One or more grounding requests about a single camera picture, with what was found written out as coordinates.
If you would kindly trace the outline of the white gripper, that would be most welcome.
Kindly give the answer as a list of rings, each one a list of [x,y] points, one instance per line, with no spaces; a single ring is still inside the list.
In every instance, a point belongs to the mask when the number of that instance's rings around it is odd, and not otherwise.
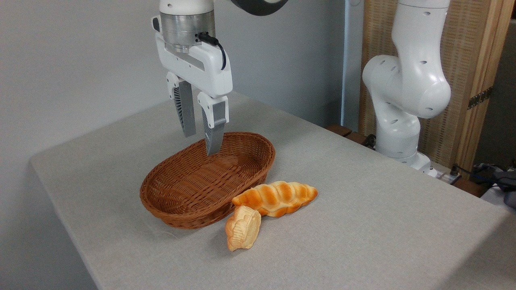
[[[221,149],[225,124],[229,122],[227,94],[233,90],[230,59],[223,66],[221,50],[202,43],[189,48],[188,53],[168,51],[160,33],[155,33],[157,51],[164,68],[168,70],[166,82],[169,97],[173,100],[179,123],[185,137],[196,134],[192,87],[203,91],[198,94],[202,107],[205,146],[208,156]]]

